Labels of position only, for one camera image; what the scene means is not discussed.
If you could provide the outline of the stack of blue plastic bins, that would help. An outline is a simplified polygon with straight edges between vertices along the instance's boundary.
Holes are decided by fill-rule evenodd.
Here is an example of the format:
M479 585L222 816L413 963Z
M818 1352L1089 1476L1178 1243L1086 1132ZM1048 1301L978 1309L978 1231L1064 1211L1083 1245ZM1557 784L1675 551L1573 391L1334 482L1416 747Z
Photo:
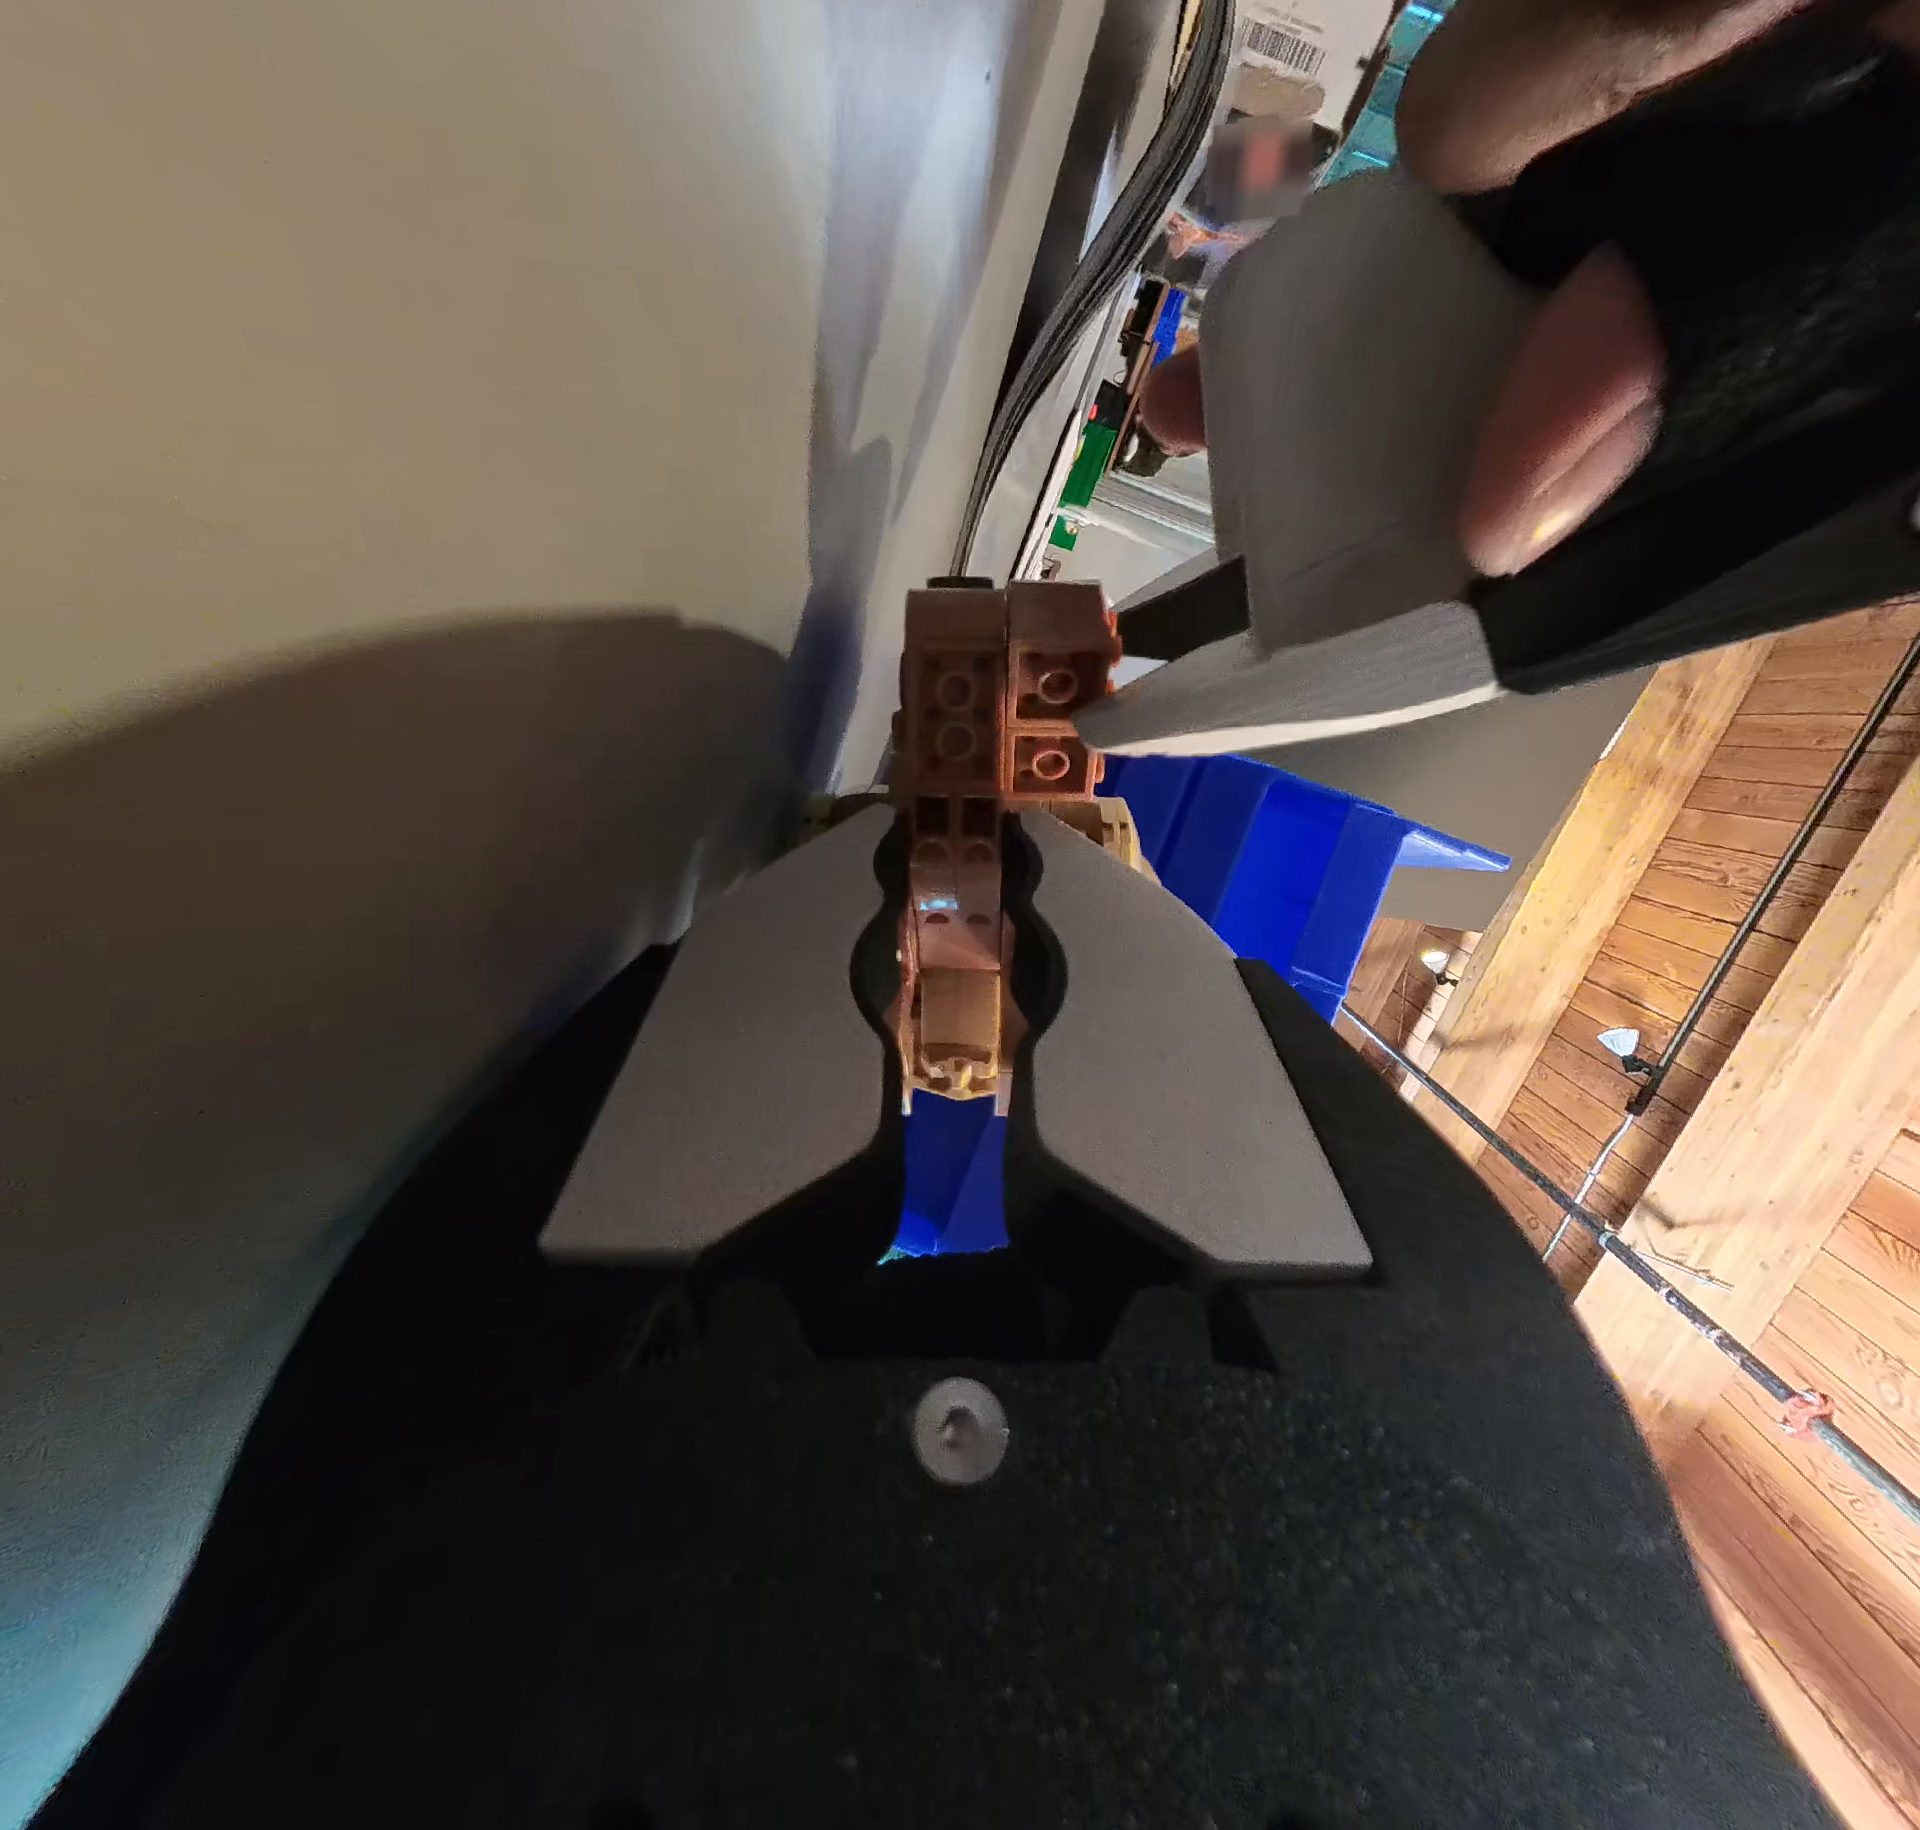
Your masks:
M1111 759L1148 866L1236 955L1273 969L1327 1024L1400 870L1505 874L1512 856L1273 765ZM992 1110L937 1108L916 1087L905 1211L891 1257L1004 1245L1004 1132Z

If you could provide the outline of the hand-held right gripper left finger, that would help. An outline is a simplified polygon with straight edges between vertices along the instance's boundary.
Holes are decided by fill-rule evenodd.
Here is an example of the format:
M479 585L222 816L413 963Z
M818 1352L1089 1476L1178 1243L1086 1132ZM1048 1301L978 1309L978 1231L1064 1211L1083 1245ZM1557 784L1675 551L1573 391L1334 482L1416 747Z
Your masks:
M891 806L868 805L694 918L545 1219L545 1257L692 1265L880 1135L897 1087L855 953L891 830Z

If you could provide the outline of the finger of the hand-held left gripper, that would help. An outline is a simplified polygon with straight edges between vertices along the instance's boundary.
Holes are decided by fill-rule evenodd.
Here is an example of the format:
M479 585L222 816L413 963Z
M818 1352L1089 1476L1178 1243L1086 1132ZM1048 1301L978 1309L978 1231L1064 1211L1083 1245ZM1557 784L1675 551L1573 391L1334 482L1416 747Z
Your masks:
M1123 601L1123 651L1301 645L1458 597L1466 473L1537 304L1402 171L1276 220L1143 386L1145 437L1205 457L1213 566L1189 560Z
M1256 634L1166 663L1075 711L1099 755L1218 758L1466 711L1504 697L1470 605L1445 601L1298 645Z

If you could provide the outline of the white labelled box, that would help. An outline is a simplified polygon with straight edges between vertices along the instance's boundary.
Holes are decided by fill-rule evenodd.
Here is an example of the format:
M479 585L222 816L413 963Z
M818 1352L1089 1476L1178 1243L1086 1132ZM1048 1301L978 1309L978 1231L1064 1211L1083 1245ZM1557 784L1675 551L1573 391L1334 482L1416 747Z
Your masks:
M1242 117L1346 130L1400 0L1234 0L1223 97Z

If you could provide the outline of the grey desk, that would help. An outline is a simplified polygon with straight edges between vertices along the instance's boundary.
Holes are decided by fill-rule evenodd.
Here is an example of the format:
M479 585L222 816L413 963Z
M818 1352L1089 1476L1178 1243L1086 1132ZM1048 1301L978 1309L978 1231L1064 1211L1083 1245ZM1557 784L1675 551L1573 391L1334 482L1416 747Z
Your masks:
M6 1825L347 1253L859 729L1104 0L6 0Z

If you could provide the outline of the brown brick assembly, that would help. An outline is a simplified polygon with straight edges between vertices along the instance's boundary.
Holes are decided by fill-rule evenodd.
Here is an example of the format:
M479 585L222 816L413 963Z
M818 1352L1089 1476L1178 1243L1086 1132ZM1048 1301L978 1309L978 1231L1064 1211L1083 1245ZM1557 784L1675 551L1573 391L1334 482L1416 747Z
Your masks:
M1098 584L946 578L908 599L888 796L908 852L893 1027L908 1094L1007 1114L1013 1000L1004 821L1099 793L1075 711L1112 694L1119 619Z

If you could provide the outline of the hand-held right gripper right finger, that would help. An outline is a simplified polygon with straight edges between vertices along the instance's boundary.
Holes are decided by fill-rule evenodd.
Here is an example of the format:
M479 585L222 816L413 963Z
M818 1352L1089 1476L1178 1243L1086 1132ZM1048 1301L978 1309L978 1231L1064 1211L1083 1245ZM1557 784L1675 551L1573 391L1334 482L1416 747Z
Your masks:
M1053 816L1004 1212L1067 1284L1347 1284L1373 1253L1226 942Z

